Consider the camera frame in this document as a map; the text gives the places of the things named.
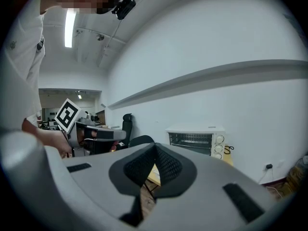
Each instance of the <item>office chair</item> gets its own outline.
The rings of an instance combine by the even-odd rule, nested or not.
[[[140,144],[148,144],[154,143],[154,140],[148,135],[142,135],[140,137],[136,137],[129,142],[128,147],[134,147]]]
[[[122,149],[128,148],[131,130],[133,128],[132,118],[133,118],[133,116],[131,114],[126,114],[126,115],[123,116],[122,130],[126,132],[126,138],[121,141],[124,145],[119,144],[116,148],[117,150],[122,150]]]

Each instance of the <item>baseboard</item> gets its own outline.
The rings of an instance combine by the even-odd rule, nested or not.
[[[283,177],[279,180],[267,182],[267,183],[264,183],[264,184],[261,184],[261,185],[264,186],[264,187],[268,187],[268,186],[272,186],[272,185],[275,185],[275,184],[278,184],[278,183],[283,183],[283,182],[285,182],[286,179],[287,179],[287,177]]]

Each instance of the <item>wooden table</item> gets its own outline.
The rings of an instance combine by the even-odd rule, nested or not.
[[[228,163],[231,166],[233,166],[233,160],[232,160],[231,154],[224,154],[223,160],[226,163]],[[154,165],[154,167],[152,168],[152,171],[151,171],[151,173],[148,176],[148,180],[150,180],[151,182],[153,182],[156,185],[160,186],[160,179],[157,177],[157,174],[154,173],[155,170],[157,170],[156,165]]]

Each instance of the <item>fluorescent tube light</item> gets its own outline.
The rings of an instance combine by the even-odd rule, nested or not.
[[[73,28],[75,23],[76,12],[67,10],[65,20],[65,47],[72,48]]]

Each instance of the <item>white toaster oven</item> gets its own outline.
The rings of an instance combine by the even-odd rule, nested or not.
[[[178,123],[166,131],[170,145],[223,159],[226,132],[222,126]]]

